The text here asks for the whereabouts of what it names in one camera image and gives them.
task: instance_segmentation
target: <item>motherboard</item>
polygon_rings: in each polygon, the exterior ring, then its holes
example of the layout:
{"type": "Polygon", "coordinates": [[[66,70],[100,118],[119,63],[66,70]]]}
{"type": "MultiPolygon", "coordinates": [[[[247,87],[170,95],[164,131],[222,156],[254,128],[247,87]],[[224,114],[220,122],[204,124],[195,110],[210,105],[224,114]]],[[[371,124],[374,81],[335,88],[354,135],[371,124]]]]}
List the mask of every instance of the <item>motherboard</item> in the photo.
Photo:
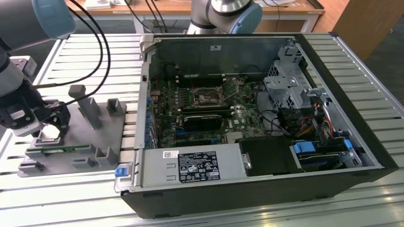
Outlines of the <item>motherboard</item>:
{"type": "Polygon", "coordinates": [[[151,82],[159,148],[228,144],[267,134],[256,82],[236,75],[182,75],[151,82]]]}

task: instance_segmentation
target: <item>barcode sticker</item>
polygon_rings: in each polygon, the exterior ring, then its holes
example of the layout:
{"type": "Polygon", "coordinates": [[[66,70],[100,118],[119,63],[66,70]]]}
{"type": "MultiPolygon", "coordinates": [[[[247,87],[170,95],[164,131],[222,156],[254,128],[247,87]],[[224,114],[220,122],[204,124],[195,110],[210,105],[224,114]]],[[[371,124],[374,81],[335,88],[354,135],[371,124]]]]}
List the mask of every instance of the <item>barcode sticker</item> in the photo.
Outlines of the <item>barcode sticker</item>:
{"type": "Polygon", "coordinates": [[[163,158],[172,158],[172,157],[179,157],[178,150],[168,150],[163,152],[163,158]]]}

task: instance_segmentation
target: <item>desk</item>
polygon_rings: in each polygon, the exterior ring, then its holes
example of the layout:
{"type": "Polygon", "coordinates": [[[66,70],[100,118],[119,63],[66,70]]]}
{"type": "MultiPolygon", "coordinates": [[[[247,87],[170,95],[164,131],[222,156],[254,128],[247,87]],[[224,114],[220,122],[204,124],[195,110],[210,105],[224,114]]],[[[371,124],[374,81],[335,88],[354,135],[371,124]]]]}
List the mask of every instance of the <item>desk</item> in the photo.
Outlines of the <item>desk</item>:
{"type": "MultiPolygon", "coordinates": [[[[324,14],[323,9],[315,9],[308,0],[298,0],[298,6],[280,8],[280,20],[303,20],[302,32],[311,32],[319,16],[324,14]]],[[[67,0],[68,6],[83,15],[80,9],[67,0]]],[[[156,1],[162,16],[168,20],[190,20],[191,19],[191,2],[186,0],[159,0],[156,1]]],[[[131,7],[140,20],[154,20],[155,17],[147,7],[144,0],[132,1],[131,7]]],[[[264,7],[263,20],[278,20],[278,7],[264,7]]],[[[135,23],[136,33],[143,34],[144,29],[127,6],[112,6],[111,9],[95,9],[90,13],[98,20],[126,20],[130,19],[135,23]]]]}
{"type": "MultiPolygon", "coordinates": [[[[127,102],[122,162],[134,159],[139,81],[142,77],[140,35],[107,34],[112,58],[111,77],[98,102],[119,98],[127,102]]],[[[32,137],[18,138],[7,130],[0,141],[2,226],[47,227],[358,227],[394,225],[404,221],[404,116],[403,106],[378,81],[339,37],[306,34],[318,55],[354,105],[392,155],[400,170],[372,183],[356,185],[334,198],[275,204],[174,218],[142,219],[114,191],[114,171],[20,178],[19,163],[32,137]]],[[[36,84],[60,83],[87,75],[99,60],[94,35],[58,40],[36,77],[36,84]]],[[[94,90],[106,64],[83,81],[94,90]]],[[[71,100],[70,86],[40,89],[47,99],[71,100]]]]}

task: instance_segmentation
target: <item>warning label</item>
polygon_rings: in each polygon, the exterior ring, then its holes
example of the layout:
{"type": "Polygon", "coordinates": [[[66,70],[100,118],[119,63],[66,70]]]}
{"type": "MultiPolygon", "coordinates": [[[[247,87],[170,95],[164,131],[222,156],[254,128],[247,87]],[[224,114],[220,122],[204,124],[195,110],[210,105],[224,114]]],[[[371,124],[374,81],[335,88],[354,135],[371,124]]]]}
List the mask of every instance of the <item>warning label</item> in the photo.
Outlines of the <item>warning label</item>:
{"type": "Polygon", "coordinates": [[[179,176],[182,183],[220,180],[216,151],[179,154],[179,176]]]}

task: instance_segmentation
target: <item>blue latch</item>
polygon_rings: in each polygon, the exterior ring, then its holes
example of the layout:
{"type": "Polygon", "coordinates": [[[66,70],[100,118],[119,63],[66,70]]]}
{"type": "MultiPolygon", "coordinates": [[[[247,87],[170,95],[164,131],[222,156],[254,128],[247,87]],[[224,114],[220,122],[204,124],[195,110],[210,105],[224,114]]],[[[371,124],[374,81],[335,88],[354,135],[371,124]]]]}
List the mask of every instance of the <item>blue latch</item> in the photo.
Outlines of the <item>blue latch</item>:
{"type": "Polygon", "coordinates": [[[298,142],[295,145],[294,145],[294,150],[295,150],[295,153],[299,154],[299,153],[307,153],[307,152],[316,152],[316,149],[315,149],[315,145],[312,142],[298,142]]]}
{"type": "Polygon", "coordinates": [[[351,140],[344,140],[344,144],[346,144],[348,150],[351,150],[354,148],[351,140]]]}
{"type": "Polygon", "coordinates": [[[116,168],[115,177],[128,176],[128,168],[116,168]]]}

